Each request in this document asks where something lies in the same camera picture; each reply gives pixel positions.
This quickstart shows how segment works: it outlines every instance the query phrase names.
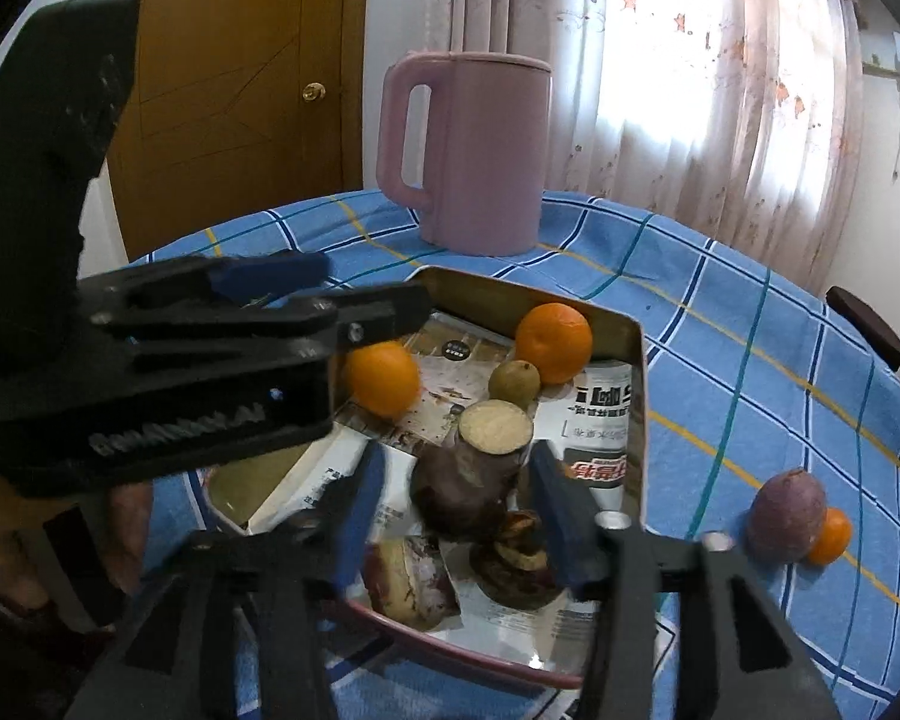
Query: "curtain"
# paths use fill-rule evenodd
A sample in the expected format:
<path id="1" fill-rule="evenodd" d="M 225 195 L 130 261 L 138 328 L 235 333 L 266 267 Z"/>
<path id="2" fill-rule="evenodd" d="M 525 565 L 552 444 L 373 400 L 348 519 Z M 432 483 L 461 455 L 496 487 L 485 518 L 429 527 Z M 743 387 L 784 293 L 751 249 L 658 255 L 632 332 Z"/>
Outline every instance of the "curtain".
<path id="1" fill-rule="evenodd" d="M 863 123 L 851 0 L 427 0 L 426 34 L 550 62 L 548 188 L 669 215 L 823 288 Z"/>

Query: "yellow stripe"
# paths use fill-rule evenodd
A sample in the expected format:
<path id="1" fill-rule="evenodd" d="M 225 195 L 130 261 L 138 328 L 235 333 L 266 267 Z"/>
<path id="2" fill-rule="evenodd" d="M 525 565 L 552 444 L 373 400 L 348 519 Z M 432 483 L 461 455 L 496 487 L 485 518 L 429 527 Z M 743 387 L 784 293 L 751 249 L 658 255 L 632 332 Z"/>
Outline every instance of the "yellow stripe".
<path id="1" fill-rule="evenodd" d="M 206 237 L 210 239 L 210 242 L 213 244 L 213 255 L 215 257 L 223 257 L 223 250 L 220 247 L 220 244 L 217 242 L 217 236 L 214 235 L 213 230 L 210 228 L 206 228 L 203 231 L 206 234 Z"/>
<path id="2" fill-rule="evenodd" d="M 675 423 L 674 421 L 669 420 L 668 418 L 666 418 L 666 416 L 662 415 L 661 413 L 650 412 L 650 419 L 652 419 L 654 422 L 658 422 L 659 424 L 663 425 L 668 430 L 673 431 L 682 439 L 687 440 L 687 442 L 690 442 L 693 446 L 696 446 L 704 454 L 709 455 L 711 457 L 716 456 L 717 450 L 714 447 L 708 445 L 707 442 L 705 442 L 700 437 L 695 436 L 692 432 L 687 430 L 682 425 L 679 425 L 679 424 Z M 728 469 L 733 471 L 733 473 L 735 473 L 737 476 L 739 476 L 744 482 L 746 482 L 748 485 L 750 485 L 751 488 L 754 488 L 755 490 L 759 490 L 759 488 L 761 487 L 762 483 L 760 482 L 759 479 L 757 479 L 754 476 L 754 474 L 751 474 L 751 473 L 749 473 L 749 471 L 742 469 L 741 466 L 738 466 L 738 464 L 736 464 L 734 461 L 727 459 L 725 457 L 724 465 Z M 842 557 L 845 560 L 847 560 L 848 562 L 850 562 L 850 565 L 852 565 L 854 568 L 856 568 L 858 571 L 860 571 L 861 576 L 866 577 L 866 579 L 868 579 L 871 582 L 871 584 L 874 587 L 876 587 L 876 589 L 878 589 L 880 592 L 882 592 L 884 595 L 886 595 L 891 601 L 893 601 L 893 603 L 897 604 L 900 607 L 900 596 L 898 596 L 898 594 L 894 593 L 888 586 L 883 584 L 882 581 L 877 579 L 876 574 L 874 574 L 874 572 L 872 572 L 871 570 L 869 570 L 869 568 L 866 568 L 863 565 L 859 565 L 859 563 L 857 562 L 855 557 L 853 557 L 850 554 L 850 552 L 844 552 L 842 554 Z"/>
<path id="3" fill-rule="evenodd" d="M 390 248 L 390 247 L 386 247 L 385 245 L 380 244 L 379 242 L 376 242 L 375 240 L 373 240 L 373 239 L 370 237 L 370 235 L 367 234 L 367 230 L 365 230 L 364 225 L 362 225 L 362 223 L 360 222 L 360 220 L 357 218 L 357 215 L 353 212 L 353 209 L 350 208 L 350 206 L 348 206 L 348 205 L 347 205 L 345 202 L 343 202 L 342 200 L 336 199 L 336 197 L 332 197 L 331 199 L 332 199 L 338 206 L 340 206 L 341 208 L 343 208 L 343 213 L 346 214 L 348 220 L 350 220 L 350 223 L 354 226 L 354 228 L 357 230 L 357 232 L 360 233 L 361 237 L 362 237 L 368 244 L 370 244 L 372 247 L 376 247 L 376 248 L 379 248 L 380 250 L 384 250 L 387 254 L 390 254 L 390 255 L 396 257 L 396 258 L 397 258 L 398 260 L 400 260 L 401 262 L 407 262 L 407 263 L 410 263 L 411 265 L 417 266 L 418 268 L 420 267 L 420 263 L 418 263 L 418 261 L 416 261 L 416 260 L 408 260 L 408 259 L 407 259 L 403 254 L 401 254 L 399 251 L 394 250 L 393 248 Z"/>
<path id="4" fill-rule="evenodd" d="M 557 252 L 559 254 L 565 254 L 568 257 L 572 257 L 575 260 L 578 260 L 584 264 L 587 264 L 588 266 L 595 269 L 596 271 L 600 271 L 602 274 L 610 274 L 610 275 L 616 274 L 616 271 L 607 269 L 605 266 L 602 266 L 599 263 L 595 263 L 593 260 L 589 259 L 588 257 L 584 257 L 583 255 L 578 254 L 577 252 L 562 250 L 561 248 L 552 247 L 552 245 L 548 245 L 548 244 L 540 244 L 540 247 L 543 248 L 543 250 L 553 251 L 553 252 Z M 687 314 L 690 314 L 690 316 L 693 317 L 694 319 L 696 319 L 698 322 L 703 322 L 703 324 L 706 324 L 707 327 L 712 327 L 718 333 L 721 333 L 721 334 L 727 336 L 727 338 L 731 338 L 733 341 L 736 341 L 736 343 L 740 343 L 741 346 L 746 345 L 745 338 L 741 338 L 733 331 L 727 330 L 727 328 L 722 327 L 722 325 L 719 325 L 716 322 L 713 322 L 712 319 L 708 319 L 700 312 L 695 311 L 690 306 L 688 306 L 686 303 L 682 302 L 682 300 L 677 300 L 675 298 L 671 298 L 667 293 L 664 292 L 664 290 L 661 290 L 659 287 L 655 287 L 653 284 L 648 284 L 643 279 L 634 278 L 634 276 L 627 276 L 626 274 L 620 274 L 620 277 L 622 279 L 626 279 L 626 281 L 629 281 L 631 283 L 639 285 L 640 287 L 643 287 L 645 290 L 652 292 L 654 295 L 658 295 L 660 298 L 663 298 L 668 303 L 671 303 L 672 305 L 677 306 L 677 308 L 683 309 L 685 312 L 687 312 Z M 763 349 L 759 348 L 758 346 L 754 346 L 753 348 L 751 348 L 751 351 L 754 353 L 754 356 L 759 357 L 761 360 L 764 360 L 765 362 L 768 362 L 768 364 L 772 365 L 774 368 L 776 368 L 778 371 L 780 371 L 780 373 L 782 373 L 784 376 L 786 376 L 794 384 L 799 386 L 801 389 L 804 389 L 804 391 L 807 391 L 809 394 L 813 395 L 818 400 L 818 402 L 821 403 L 821 405 L 826 406 L 826 408 L 831 410 L 831 412 L 835 413 L 835 415 L 837 415 L 840 419 L 844 420 L 845 423 L 847 423 L 847 425 L 850 425 L 851 428 L 856 430 L 857 419 L 855 418 L 855 416 L 852 416 L 849 413 L 847 413 L 847 411 L 845 409 L 843 409 L 838 403 L 836 403 L 829 395 L 827 395 L 825 392 L 821 391 L 820 388 L 818 388 L 814 384 L 811 384 L 809 381 L 802 378 L 802 376 L 799 376 L 799 375 L 795 374 L 794 372 L 792 372 L 792 370 L 790 370 L 788 367 L 786 367 L 786 365 L 783 365 L 783 363 L 780 362 L 779 360 L 775 360 L 775 358 L 770 357 L 770 355 L 767 352 L 765 352 Z M 879 440 L 879 438 L 876 437 L 870 430 L 861 426 L 860 435 L 862 437 L 864 437 L 866 440 L 868 440 L 881 455 L 883 455 L 887 460 L 889 460 L 898 469 L 900 469 L 900 459 L 898 458 L 898 456 L 896 456 L 896 453 L 893 452 L 892 450 L 890 450 L 889 447 L 886 447 L 884 445 L 884 443 L 881 442 L 881 440 Z"/>

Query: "pink pitcher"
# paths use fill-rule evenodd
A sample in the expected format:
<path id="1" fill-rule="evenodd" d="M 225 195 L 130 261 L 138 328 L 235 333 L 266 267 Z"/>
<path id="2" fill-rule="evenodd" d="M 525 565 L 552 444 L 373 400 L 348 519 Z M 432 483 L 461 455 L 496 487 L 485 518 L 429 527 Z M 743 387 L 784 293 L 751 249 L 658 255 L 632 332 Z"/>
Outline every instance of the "pink pitcher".
<path id="1" fill-rule="evenodd" d="M 521 254 L 538 241 L 550 66 L 504 53 L 412 53 L 386 71 L 377 184 L 420 211 L 423 240 L 461 254 Z M 430 87 L 423 188 L 401 176 L 410 90 Z"/>

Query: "pitcher handle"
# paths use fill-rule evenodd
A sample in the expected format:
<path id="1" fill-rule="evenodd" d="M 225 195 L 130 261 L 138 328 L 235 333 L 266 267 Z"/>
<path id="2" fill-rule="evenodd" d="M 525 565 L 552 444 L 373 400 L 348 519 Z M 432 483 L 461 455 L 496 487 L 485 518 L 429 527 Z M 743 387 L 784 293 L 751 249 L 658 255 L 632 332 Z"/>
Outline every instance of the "pitcher handle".
<path id="1" fill-rule="evenodd" d="M 417 211 L 429 210 L 433 198 L 426 189 L 412 187 L 403 180 L 403 142 L 407 137 L 410 92 L 424 85 L 429 86 L 433 94 L 438 94 L 451 65 L 444 53 L 412 53 L 387 70 L 384 76 L 377 186 L 389 199 Z"/>

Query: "blue plaid tablecloth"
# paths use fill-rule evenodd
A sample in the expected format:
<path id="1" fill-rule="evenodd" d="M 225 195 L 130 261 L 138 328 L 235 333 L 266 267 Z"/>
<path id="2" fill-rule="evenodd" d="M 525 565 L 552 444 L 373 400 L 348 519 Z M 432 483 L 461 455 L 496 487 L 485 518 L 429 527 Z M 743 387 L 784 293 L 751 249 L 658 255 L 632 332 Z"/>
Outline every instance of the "blue plaid tablecloth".
<path id="1" fill-rule="evenodd" d="M 325 251 L 332 285 L 402 280 L 424 265 L 506 279 L 629 314 L 650 370 L 648 527 L 693 538 L 739 531 L 756 488 L 802 466 L 854 523 L 823 572 L 789 566 L 767 586 L 806 642 L 845 718 L 879 716 L 900 688 L 900 381 L 820 300 L 744 255 L 659 215 L 548 193 L 540 244 L 518 257 L 468 257 L 425 244 L 413 211 L 379 191 L 321 197 L 236 218 L 142 261 L 199 252 Z M 156 485 L 146 563 L 210 521 L 200 476 Z M 677 619 L 673 600 L 663 613 Z M 572 717 L 575 695 L 491 688 L 405 658 L 389 640 L 337 627 L 327 667 L 343 720 Z M 655 685 L 670 717 L 676 659 Z M 242 715 L 258 713 L 241 657 Z"/>

